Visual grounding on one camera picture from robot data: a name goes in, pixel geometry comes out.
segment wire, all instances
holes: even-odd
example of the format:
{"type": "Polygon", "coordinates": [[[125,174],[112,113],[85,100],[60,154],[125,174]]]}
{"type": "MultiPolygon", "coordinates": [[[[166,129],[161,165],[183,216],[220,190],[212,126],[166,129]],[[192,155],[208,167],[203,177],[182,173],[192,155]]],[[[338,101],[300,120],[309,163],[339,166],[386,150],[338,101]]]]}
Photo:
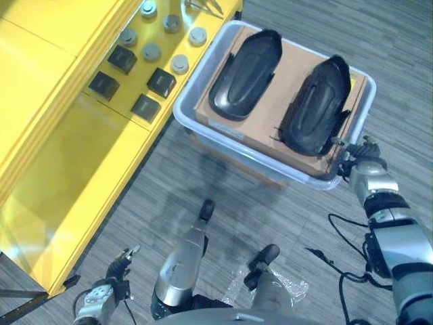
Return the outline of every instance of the wire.
{"type": "Polygon", "coordinates": [[[124,305],[126,306],[127,310],[129,311],[129,315],[131,315],[131,318],[133,319],[134,325],[137,325],[137,322],[135,321],[135,318],[134,318],[133,312],[132,312],[131,309],[129,308],[127,301],[124,300],[123,302],[124,302],[124,305]]]}
{"type": "Polygon", "coordinates": [[[318,250],[318,249],[312,249],[312,248],[306,248],[308,251],[312,252],[314,255],[316,255],[318,258],[320,258],[322,261],[324,261],[325,263],[327,263],[330,267],[332,267],[335,271],[337,271],[340,275],[340,279],[338,280],[338,292],[340,293],[340,301],[341,301],[341,305],[343,308],[343,314],[344,314],[344,319],[346,321],[346,325],[355,325],[355,324],[360,324],[360,325],[370,325],[370,323],[366,320],[361,320],[361,319],[356,319],[356,320],[350,320],[349,314],[348,314],[348,310],[347,310],[347,304],[346,301],[344,299],[344,291],[343,291],[343,281],[345,278],[347,278],[348,280],[355,282],[355,283],[370,283],[373,286],[375,286],[376,288],[381,288],[384,290],[388,290],[388,291],[392,291],[392,286],[387,286],[387,285],[383,285],[380,284],[379,282],[377,282],[373,276],[371,276],[371,266],[369,263],[369,257],[367,254],[367,242],[364,241],[363,245],[362,245],[362,251],[357,248],[354,244],[352,244],[345,235],[342,234],[342,232],[337,228],[336,224],[334,223],[334,221],[332,220],[332,217],[335,217],[337,219],[340,219],[342,221],[345,221],[347,223],[350,223],[352,225],[357,225],[359,227],[363,227],[363,228],[368,228],[368,225],[365,225],[364,223],[358,223],[355,222],[353,220],[349,220],[346,218],[343,218],[339,215],[336,215],[334,213],[330,213],[327,218],[329,223],[332,225],[332,227],[335,229],[335,231],[337,232],[337,234],[350,246],[352,247],[356,252],[358,252],[358,254],[360,254],[360,256],[362,256],[362,258],[364,258],[365,260],[365,273],[362,276],[357,276],[356,274],[353,274],[351,272],[343,272],[341,269],[339,269],[338,267],[336,267],[334,265],[334,261],[329,260],[325,254],[318,250]]]}
{"type": "Polygon", "coordinates": [[[92,291],[92,289],[87,289],[87,290],[81,291],[75,297],[74,303],[72,304],[72,315],[74,315],[74,319],[76,318],[76,303],[78,303],[78,300],[80,299],[81,296],[83,296],[84,294],[87,294],[87,293],[89,293],[91,291],[92,291]]]}
{"type": "Polygon", "coordinates": [[[340,219],[340,220],[343,220],[343,221],[345,221],[345,222],[347,222],[347,223],[350,223],[350,224],[353,224],[353,225],[357,225],[357,226],[359,226],[359,227],[363,227],[363,228],[368,228],[368,225],[365,225],[364,223],[357,223],[357,222],[355,222],[355,221],[353,221],[353,220],[349,220],[349,219],[346,219],[346,218],[343,218],[343,217],[341,217],[341,216],[339,216],[339,215],[336,215],[336,214],[334,214],[334,213],[330,213],[329,215],[327,215],[327,219],[329,220],[329,222],[331,223],[331,225],[332,225],[332,227],[335,229],[335,231],[337,232],[337,234],[338,235],[340,235],[340,237],[350,246],[350,247],[352,247],[353,249],[355,249],[356,250],[356,252],[358,252],[358,254],[360,254],[360,256],[362,256],[362,258],[366,261],[366,262],[368,262],[368,258],[367,258],[367,255],[366,254],[364,254],[363,252],[361,252],[354,244],[352,244],[351,242],[349,242],[349,240],[346,238],[346,236],[345,235],[343,235],[342,233],[341,233],[341,231],[336,227],[336,225],[335,225],[335,223],[332,221],[332,217],[335,217],[335,218],[338,218],[338,219],[340,219]]]}

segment cardboard box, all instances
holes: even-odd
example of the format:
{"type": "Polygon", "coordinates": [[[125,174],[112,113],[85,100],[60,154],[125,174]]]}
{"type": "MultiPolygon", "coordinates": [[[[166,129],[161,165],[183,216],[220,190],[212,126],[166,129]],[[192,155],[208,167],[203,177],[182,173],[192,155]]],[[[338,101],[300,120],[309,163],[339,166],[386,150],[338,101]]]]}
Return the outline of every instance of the cardboard box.
{"type": "MultiPolygon", "coordinates": [[[[283,55],[275,69],[275,76],[250,116],[241,122],[227,120],[219,116],[208,103],[208,94],[230,53],[236,54],[247,37],[256,31],[243,27],[235,37],[219,64],[206,91],[194,108],[197,120],[213,129],[236,139],[237,141],[273,157],[299,171],[319,179],[334,178],[336,161],[342,153],[341,147],[333,146],[325,156],[304,156],[289,149],[278,141],[277,129],[281,124],[290,103],[296,97],[305,78],[316,65],[325,59],[315,53],[295,45],[283,42],[283,55]]],[[[357,108],[365,88],[367,78],[350,70],[352,89],[343,110],[349,110],[350,116],[344,122],[338,136],[345,138],[352,122],[356,119],[357,108]]]]}

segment plastic wrap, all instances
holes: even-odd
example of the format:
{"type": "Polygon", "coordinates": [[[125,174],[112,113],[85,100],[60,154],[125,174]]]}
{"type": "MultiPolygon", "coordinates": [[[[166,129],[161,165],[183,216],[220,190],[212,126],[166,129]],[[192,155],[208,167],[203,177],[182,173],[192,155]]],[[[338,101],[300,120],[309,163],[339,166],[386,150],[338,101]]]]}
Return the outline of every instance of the plastic wrap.
{"type": "MultiPolygon", "coordinates": [[[[244,285],[244,278],[249,273],[249,269],[247,266],[247,261],[240,261],[240,268],[236,271],[234,279],[231,281],[229,287],[227,288],[224,297],[221,299],[224,303],[228,303],[234,307],[236,307],[236,299],[239,296],[241,289],[247,290],[244,285]]],[[[278,280],[285,286],[286,290],[289,292],[290,298],[292,300],[292,307],[295,306],[296,303],[303,300],[309,290],[309,285],[305,281],[300,281],[296,283],[291,281],[289,278],[282,276],[280,273],[276,272],[272,269],[274,275],[278,278],[278,280]]],[[[255,290],[251,292],[251,302],[255,295],[255,290]]]]}

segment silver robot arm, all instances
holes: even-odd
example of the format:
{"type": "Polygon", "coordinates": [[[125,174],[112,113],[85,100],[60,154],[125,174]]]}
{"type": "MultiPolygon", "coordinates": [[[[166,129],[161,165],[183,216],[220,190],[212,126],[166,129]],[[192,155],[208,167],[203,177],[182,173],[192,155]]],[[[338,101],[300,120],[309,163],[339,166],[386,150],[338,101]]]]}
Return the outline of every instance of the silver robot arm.
{"type": "Polygon", "coordinates": [[[129,281],[124,280],[124,277],[129,273],[128,265],[131,264],[133,255],[139,249],[139,245],[132,249],[125,249],[115,258],[108,267],[106,277],[95,282],[85,296],[84,305],[78,312],[74,325],[109,324],[119,301],[131,298],[129,281]]]}
{"type": "Polygon", "coordinates": [[[341,143],[351,155],[340,173],[349,177],[369,219],[367,254],[375,273],[392,279],[401,324],[433,324],[432,234],[412,214],[380,158],[378,145],[341,143]]]}

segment clear plastic tub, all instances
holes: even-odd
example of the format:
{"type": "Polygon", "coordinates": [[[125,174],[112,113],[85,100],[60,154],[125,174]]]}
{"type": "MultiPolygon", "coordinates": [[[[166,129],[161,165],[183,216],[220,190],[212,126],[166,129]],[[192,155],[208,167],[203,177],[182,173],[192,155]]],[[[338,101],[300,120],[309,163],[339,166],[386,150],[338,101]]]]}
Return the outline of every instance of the clear plastic tub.
{"type": "MultiPolygon", "coordinates": [[[[219,62],[223,59],[227,48],[229,48],[237,32],[243,26],[249,26],[250,28],[260,31],[259,28],[240,21],[232,21],[224,25],[224,27],[216,36],[213,44],[208,48],[208,51],[198,64],[196,70],[181,92],[179,98],[175,102],[175,118],[184,127],[192,130],[197,135],[198,140],[204,145],[218,150],[232,159],[236,159],[236,161],[239,161],[243,165],[254,169],[269,179],[273,179],[275,181],[288,181],[294,179],[300,183],[315,188],[316,190],[331,190],[335,188],[340,183],[341,177],[336,176],[330,181],[316,179],[310,175],[307,175],[306,173],[303,173],[302,171],[284,164],[283,162],[271,158],[266,154],[249,148],[246,145],[241,144],[240,142],[237,142],[236,140],[211,129],[210,127],[207,127],[206,125],[200,124],[196,120],[194,107],[200,99],[201,94],[204,92],[209,80],[212,78],[214,71],[219,65],[219,62]]],[[[328,58],[321,53],[313,51],[312,49],[308,49],[287,39],[283,39],[283,41],[313,52],[324,58],[328,58]]],[[[371,103],[375,97],[376,83],[365,72],[353,67],[350,68],[367,77],[367,84],[359,103],[357,115],[346,137],[349,142],[354,144],[358,140],[358,136],[361,134],[361,130],[363,128],[365,119],[367,118],[371,103]]]]}

